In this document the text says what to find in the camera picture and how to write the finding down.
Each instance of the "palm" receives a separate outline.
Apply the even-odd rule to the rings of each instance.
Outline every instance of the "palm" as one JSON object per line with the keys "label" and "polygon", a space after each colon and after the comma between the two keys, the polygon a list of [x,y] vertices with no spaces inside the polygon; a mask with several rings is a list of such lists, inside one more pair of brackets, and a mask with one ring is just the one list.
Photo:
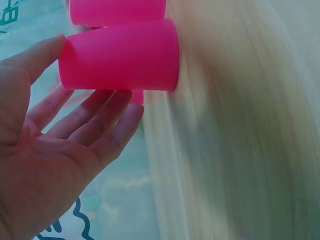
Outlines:
{"label": "palm", "polygon": [[101,90],[43,134],[73,92],[59,84],[27,112],[30,86],[63,43],[56,37],[0,62],[0,237],[2,225],[7,238],[28,239],[53,224],[119,156],[143,115],[141,105],[128,107],[131,91]]}

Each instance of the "plastic bag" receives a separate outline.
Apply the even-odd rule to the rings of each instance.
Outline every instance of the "plastic bag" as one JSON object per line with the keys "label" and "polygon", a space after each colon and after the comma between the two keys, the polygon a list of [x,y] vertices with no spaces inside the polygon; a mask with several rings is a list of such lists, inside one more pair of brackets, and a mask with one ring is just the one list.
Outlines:
{"label": "plastic bag", "polygon": [[[0,0],[0,59],[61,32],[68,34],[62,0]],[[55,63],[32,86],[31,107],[57,84],[56,74]],[[45,131],[90,94],[76,92]],[[34,239],[160,239],[142,129],[73,206]]]}

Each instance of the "pink plastic cylinder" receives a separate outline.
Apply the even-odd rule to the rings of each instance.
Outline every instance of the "pink plastic cylinder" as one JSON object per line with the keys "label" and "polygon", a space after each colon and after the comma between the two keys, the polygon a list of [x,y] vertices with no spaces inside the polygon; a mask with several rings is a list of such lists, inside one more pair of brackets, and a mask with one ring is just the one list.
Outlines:
{"label": "pink plastic cylinder", "polygon": [[75,25],[104,27],[164,18],[166,0],[69,0]]}
{"label": "pink plastic cylinder", "polygon": [[176,27],[164,19],[69,36],[58,68],[66,89],[173,91],[179,72]]}

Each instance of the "blue printed design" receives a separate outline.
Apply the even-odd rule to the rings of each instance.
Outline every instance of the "blue printed design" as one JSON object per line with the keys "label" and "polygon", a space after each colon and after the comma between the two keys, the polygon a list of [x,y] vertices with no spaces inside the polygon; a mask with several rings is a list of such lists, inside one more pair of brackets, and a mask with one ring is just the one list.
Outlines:
{"label": "blue printed design", "polygon": [[[82,219],[83,222],[84,222],[84,229],[81,233],[81,236],[83,237],[84,240],[94,240],[92,237],[89,236],[89,231],[90,231],[90,221],[89,221],[89,218],[83,214],[82,212],[80,212],[80,209],[81,209],[81,201],[80,201],[80,198],[78,198],[75,202],[75,207],[74,207],[74,210],[72,212],[72,214],[79,218],[79,219]],[[61,225],[61,222],[60,220],[56,221],[52,226],[49,226],[46,231],[48,233],[52,233],[53,230],[56,232],[56,233],[61,233],[63,231],[63,228],[62,228],[62,225]],[[55,236],[43,236],[43,234],[38,234],[36,236],[39,240],[73,240],[73,239],[65,239],[65,238],[62,238],[62,237],[55,237]]]}

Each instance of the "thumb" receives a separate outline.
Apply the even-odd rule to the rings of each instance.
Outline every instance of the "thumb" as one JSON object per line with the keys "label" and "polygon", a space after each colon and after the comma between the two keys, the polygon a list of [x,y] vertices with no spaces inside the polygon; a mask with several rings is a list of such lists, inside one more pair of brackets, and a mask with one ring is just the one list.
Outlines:
{"label": "thumb", "polygon": [[62,34],[36,43],[27,50],[0,61],[0,81],[27,81],[32,85],[62,52]]}

